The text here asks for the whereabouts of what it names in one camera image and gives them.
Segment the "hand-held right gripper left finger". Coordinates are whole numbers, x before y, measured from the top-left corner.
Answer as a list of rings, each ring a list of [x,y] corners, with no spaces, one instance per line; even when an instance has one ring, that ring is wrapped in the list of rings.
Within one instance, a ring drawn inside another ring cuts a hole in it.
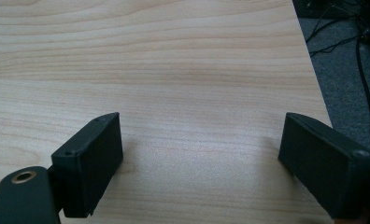
[[[92,119],[51,160],[54,176],[64,184],[64,215],[91,215],[123,160],[120,114]]]

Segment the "black equipment base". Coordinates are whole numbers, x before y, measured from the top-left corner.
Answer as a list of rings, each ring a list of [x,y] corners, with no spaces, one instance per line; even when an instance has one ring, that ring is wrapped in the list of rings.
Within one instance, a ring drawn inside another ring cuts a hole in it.
[[[357,3],[350,0],[292,0],[298,18],[341,19],[355,15]]]

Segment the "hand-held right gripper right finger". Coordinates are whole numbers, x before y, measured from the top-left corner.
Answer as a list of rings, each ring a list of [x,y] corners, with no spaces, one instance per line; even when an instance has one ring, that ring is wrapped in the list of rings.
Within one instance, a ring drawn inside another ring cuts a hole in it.
[[[370,213],[370,149],[316,119],[287,113],[278,159],[331,218]]]

